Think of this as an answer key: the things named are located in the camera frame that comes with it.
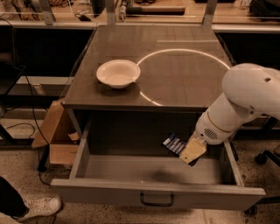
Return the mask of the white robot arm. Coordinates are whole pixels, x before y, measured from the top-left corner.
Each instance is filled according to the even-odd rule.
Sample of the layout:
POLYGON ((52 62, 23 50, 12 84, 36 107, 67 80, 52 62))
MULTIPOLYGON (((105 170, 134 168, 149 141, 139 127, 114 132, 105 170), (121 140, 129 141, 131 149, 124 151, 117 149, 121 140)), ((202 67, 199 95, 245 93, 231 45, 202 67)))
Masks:
POLYGON ((225 142, 244 123, 265 114, 280 120, 280 72, 243 63, 226 71, 222 94, 201 115, 179 158, 191 164, 207 146, 225 142))

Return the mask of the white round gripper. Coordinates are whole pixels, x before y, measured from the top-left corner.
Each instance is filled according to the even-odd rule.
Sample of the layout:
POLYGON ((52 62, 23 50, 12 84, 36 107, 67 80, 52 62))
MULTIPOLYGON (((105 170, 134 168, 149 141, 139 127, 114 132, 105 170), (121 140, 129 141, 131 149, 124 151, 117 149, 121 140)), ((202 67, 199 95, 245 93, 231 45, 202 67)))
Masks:
POLYGON ((201 115, 196 123, 196 137, 190 138, 179 158, 189 165, 207 151, 207 144, 222 144, 232 134, 232 131, 225 131, 217 127, 212 122, 208 112, 206 111, 201 115))

